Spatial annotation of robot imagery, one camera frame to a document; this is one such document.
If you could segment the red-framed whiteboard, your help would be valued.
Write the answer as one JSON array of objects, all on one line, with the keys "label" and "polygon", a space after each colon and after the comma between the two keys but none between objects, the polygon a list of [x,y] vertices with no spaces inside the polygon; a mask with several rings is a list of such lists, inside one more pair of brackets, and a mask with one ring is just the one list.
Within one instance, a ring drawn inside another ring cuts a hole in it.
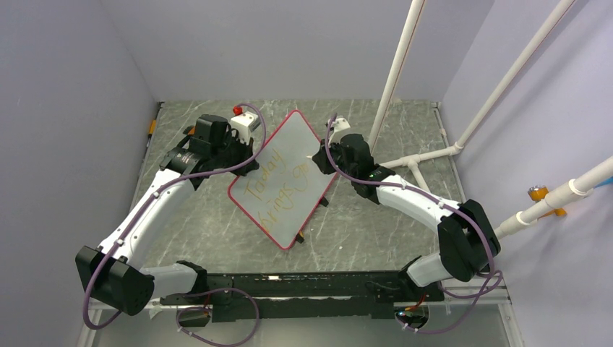
[{"label": "red-framed whiteboard", "polygon": [[260,167],[234,179],[228,197],[280,249],[290,249],[336,175],[323,174],[310,155],[320,138],[292,110],[257,156]]}]

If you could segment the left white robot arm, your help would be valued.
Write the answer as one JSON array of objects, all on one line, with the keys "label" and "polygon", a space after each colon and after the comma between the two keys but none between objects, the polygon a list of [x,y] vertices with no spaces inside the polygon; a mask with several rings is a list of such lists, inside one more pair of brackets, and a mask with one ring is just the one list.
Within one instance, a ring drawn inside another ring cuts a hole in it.
[{"label": "left white robot arm", "polygon": [[145,267],[145,258],[168,218],[213,174],[246,176],[259,168],[252,132],[261,116],[240,110],[231,119],[203,114],[163,157],[146,193],[119,227],[75,258],[87,299],[134,316],[151,299],[180,294],[191,304],[207,295],[207,271],[180,260]]}]

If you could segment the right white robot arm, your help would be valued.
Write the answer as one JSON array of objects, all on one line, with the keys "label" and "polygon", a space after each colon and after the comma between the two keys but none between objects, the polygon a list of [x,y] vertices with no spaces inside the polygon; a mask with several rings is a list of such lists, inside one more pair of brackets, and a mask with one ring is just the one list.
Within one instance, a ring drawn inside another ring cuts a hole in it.
[{"label": "right white robot arm", "polygon": [[419,298],[426,286],[441,280],[468,282],[478,274],[495,271],[500,242],[478,202],[448,200],[408,183],[374,162],[360,134],[346,135],[334,143],[323,140],[310,158],[322,173],[349,179],[359,196],[400,211],[436,233],[437,252],[409,262],[406,275],[398,281],[405,299]]}]

